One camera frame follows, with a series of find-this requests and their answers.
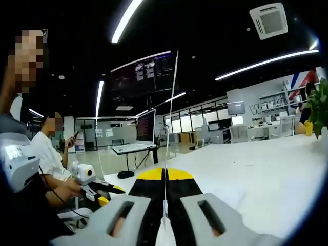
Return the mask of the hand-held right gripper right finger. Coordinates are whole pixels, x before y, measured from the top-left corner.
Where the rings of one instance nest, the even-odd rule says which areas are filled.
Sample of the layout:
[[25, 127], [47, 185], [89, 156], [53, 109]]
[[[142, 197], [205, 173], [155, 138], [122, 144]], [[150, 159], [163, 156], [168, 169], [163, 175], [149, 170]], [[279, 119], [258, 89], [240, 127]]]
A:
[[168, 216], [177, 245], [280, 245], [282, 240], [259, 234], [242, 215], [212, 193], [203, 193], [193, 176], [166, 169]]

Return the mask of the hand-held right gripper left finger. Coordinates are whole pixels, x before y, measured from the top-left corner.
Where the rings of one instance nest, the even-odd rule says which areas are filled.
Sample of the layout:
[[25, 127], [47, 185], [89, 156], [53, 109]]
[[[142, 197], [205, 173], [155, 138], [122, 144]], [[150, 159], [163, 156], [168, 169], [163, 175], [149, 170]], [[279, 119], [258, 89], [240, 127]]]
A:
[[91, 214], [84, 229], [51, 245], [155, 245], [164, 214], [164, 169], [141, 173], [128, 194]]

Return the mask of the person's left hand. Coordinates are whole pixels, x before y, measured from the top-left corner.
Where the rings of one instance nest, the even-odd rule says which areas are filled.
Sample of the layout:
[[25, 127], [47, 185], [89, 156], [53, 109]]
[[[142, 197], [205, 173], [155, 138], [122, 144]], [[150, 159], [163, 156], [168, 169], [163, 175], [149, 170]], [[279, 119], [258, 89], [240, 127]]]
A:
[[82, 196], [81, 186], [77, 183], [64, 184], [59, 188], [59, 196], [67, 201], [71, 197], [80, 197]]

